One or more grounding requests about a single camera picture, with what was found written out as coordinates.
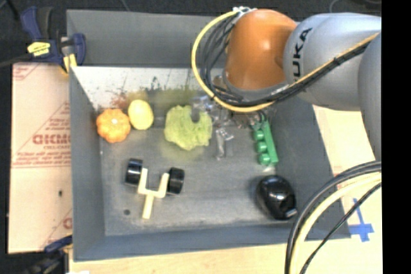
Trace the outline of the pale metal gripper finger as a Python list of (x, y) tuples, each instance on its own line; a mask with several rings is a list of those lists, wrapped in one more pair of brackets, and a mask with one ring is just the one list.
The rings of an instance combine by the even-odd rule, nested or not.
[(210, 114), (210, 99), (208, 96), (195, 96), (191, 99), (191, 120), (199, 122), (200, 114)]
[(234, 156), (234, 135), (226, 128), (219, 127), (215, 131), (216, 152), (215, 157), (218, 160)]

